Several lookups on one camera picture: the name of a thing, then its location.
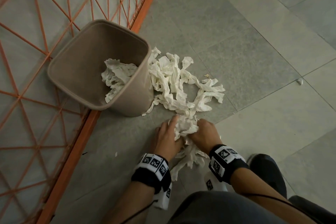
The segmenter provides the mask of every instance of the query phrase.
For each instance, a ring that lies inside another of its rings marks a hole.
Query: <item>beige trash can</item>
[[[88,23],[51,61],[50,80],[62,91],[93,110],[111,109],[135,117],[150,107],[154,91],[148,73],[150,45],[132,31],[107,20]],[[111,90],[102,82],[107,59],[134,63],[138,69],[109,102]]]

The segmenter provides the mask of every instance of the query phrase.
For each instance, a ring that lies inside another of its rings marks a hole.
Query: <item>shoe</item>
[[[287,199],[286,184],[274,159],[266,154],[253,154],[247,164],[252,172]]]

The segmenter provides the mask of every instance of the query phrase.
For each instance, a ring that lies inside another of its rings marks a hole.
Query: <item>gray tile floor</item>
[[[224,85],[223,104],[211,102],[213,110],[198,117],[216,123],[225,144],[243,157],[271,155],[288,196],[333,212],[335,1],[154,0],[140,31],[163,53],[191,56],[189,71],[198,78],[208,73]],[[193,85],[185,90],[195,97]],[[52,223],[98,223],[129,182],[154,128],[173,114],[162,106],[145,117],[102,112]],[[205,189],[206,172],[182,169],[169,209],[150,209],[146,222],[166,223],[189,194]]]

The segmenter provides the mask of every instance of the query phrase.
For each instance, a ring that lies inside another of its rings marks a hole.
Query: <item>black cable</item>
[[[143,211],[147,210],[149,207],[152,206],[152,204],[154,204],[155,202],[157,202],[157,200],[154,200],[153,202],[151,202],[149,205],[147,205],[145,208],[142,208],[140,211],[137,211],[136,213],[134,213],[131,217],[127,218],[126,220],[124,220],[122,223],[120,224],[125,224],[126,222],[130,221],[132,218],[134,218],[135,216],[139,215],[140,213],[142,213]]]
[[[313,216],[310,216],[309,214],[305,213],[304,211],[302,211],[300,208],[296,207],[295,205],[292,205],[291,203],[288,203],[284,200],[281,200],[279,198],[276,197],[272,197],[272,196],[267,196],[267,195],[262,195],[262,194],[254,194],[254,193],[243,193],[241,194],[244,197],[266,197],[266,198],[270,198],[270,199],[274,199],[276,201],[282,202],[286,205],[289,205],[295,209],[297,209],[298,211],[300,211],[301,213],[305,214],[306,216],[308,216],[309,218],[311,218],[313,221],[315,221],[317,224],[323,224],[322,222],[320,222],[319,220],[317,220],[316,218],[314,218]]]

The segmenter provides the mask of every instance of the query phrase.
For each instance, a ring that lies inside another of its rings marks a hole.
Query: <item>crumpled tissue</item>
[[[111,88],[110,92],[105,96],[105,101],[108,103],[130,80],[138,67],[133,63],[124,64],[116,59],[108,59],[105,64],[107,68],[101,74],[101,77],[102,81]]]
[[[193,163],[204,166],[204,159],[208,156],[201,152],[187,135],[195,133],[198,130],[196,112],[211,111],[212,108],[206,103],[210,102],[212,97],[215,97],[219,103],[223,102],[225,89],[222,85],[214,86],[217,79],[199,80],[193,76],[186,69],[194,63],[191,57],[184,57],[182,60],[182,69],[179,69],[179,56],[176,54],[166,53],[166,56],[156,57],[161,52],[155,47],[152,50],[151,56],[148,60],[149,75],[153,88],[156,91],[162,92],[156,95],[152,105],[146,113],[150,113],[153,107],[158,104],[163,104],[166,109],[174,110],[180,114],[175,127],[175,140],[181,136],[185,137],[185,147],[179,152],[176,158],[182,160],[170,171],[173,181],[177,180],[177,175],[182,167],[187,165],[192,168]],[[195,84],[199,90],[193,102],[187,101],[187,94],[183,92],[183,83]]]

